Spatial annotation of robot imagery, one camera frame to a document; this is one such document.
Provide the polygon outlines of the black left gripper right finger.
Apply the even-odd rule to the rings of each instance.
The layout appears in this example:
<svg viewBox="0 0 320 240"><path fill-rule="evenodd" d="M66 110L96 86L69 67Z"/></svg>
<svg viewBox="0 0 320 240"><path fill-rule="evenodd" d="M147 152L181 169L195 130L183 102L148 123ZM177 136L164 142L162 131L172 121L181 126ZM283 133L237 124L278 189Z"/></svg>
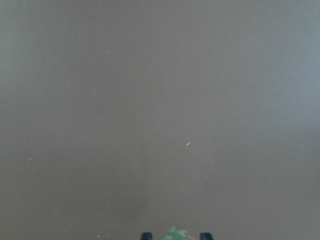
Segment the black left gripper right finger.
<svg viewBox="0 0 320 240"><path fill-rule="evenodd" d="M212 240L212 234L210 232L201 232L199 234L199 240Z"/></svg>

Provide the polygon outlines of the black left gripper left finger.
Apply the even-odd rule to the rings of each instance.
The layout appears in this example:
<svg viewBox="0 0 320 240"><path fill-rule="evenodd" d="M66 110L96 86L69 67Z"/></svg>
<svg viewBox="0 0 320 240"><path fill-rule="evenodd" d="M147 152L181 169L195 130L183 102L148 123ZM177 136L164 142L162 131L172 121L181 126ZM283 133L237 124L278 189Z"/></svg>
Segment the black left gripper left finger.
<svg viewBox="0 0 320 240"><path fill-rule="evenodd" d="M142 232L140 235L140 240L153 240L152 232Z"/></svg>

